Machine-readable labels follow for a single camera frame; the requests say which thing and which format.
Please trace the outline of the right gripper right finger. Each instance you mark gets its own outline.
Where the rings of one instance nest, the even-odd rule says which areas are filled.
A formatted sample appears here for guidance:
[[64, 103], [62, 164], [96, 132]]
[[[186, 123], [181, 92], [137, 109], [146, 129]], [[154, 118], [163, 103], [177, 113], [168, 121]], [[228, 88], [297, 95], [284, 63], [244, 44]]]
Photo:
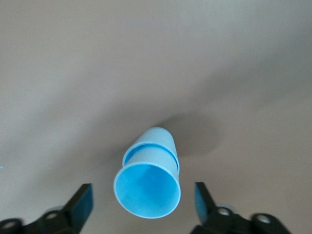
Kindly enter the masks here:
[[217, 206], [205, 183], [195, 183], [195, 208], [200, 220], [193, 234], [289, 234], [290, 231], [275, 216], [255, 213], [250, 219]]

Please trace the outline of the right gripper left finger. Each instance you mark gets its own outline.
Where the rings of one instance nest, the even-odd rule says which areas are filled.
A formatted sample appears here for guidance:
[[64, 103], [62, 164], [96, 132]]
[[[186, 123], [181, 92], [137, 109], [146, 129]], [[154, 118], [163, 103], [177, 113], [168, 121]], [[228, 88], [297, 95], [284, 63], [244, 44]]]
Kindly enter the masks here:
[[34, 222], [24, 225], [19, 218], [0, 222], [2, 234], [79, 234], [94, 206], [93, 186], [82, 184], [59, 210], [44, 213]]

